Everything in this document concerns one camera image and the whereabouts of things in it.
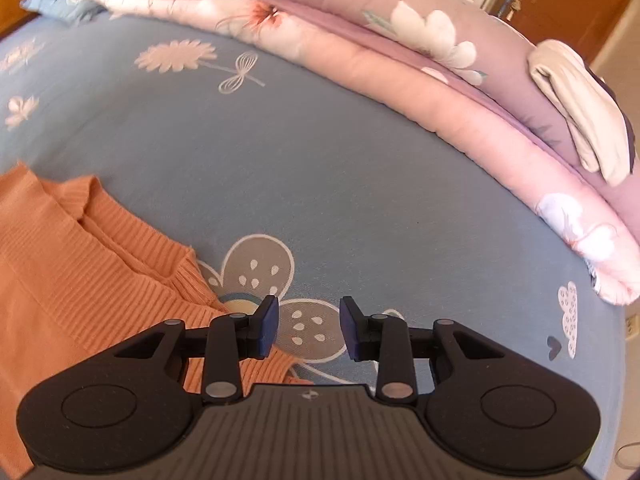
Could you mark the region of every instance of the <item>orange sweater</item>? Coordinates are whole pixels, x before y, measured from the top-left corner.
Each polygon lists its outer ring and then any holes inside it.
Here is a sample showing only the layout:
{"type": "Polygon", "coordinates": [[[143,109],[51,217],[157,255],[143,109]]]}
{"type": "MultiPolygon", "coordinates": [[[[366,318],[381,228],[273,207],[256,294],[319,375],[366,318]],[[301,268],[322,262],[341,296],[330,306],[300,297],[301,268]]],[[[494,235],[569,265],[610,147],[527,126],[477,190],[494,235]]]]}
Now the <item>orange sweater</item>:
{"type": "MultiPolygon", "coordinates": [[[[15,426],[40,381],[164,319],[188,328],[225,313],[193,249],[170,240],[111,198],[95,177],[64,184],[18,165],[0,176],[0,466],[31,462],[15,426]]],[[[293,357],[273,349],[241,364],[255,382],[293,382],[293,357]]],[[[199,388],[202,360],[185,387],[199,388]]]]}

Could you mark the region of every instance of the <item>mattress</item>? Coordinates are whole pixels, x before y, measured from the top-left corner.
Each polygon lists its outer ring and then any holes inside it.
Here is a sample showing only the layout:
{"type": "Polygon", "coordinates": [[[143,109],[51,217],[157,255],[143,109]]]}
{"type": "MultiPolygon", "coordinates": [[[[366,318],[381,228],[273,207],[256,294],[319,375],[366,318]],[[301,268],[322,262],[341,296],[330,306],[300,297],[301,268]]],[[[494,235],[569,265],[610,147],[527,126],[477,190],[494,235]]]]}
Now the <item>mattress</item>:
{"type": "MultiPolygon", "coordinates": [[[[0,43],[3,59],[1,171],[23,160],[54,180],[96,174],[195,248],[230,309],[278,295],[277,344],[316,383],[375,383],[374,365],[344,352],[344,295],[366,314],[419,327],[448,317],[513,348],[596,399],[602,428],[586,466],[604,477],[623,309],[598,298],[586,264],[463,153],[304,68],[171,23],[39,18],[0,43]],[[562,325],[567,294],[574,339],[562,325]]],[[[430,391],[428,363],[416,367],[430,391]]]]}

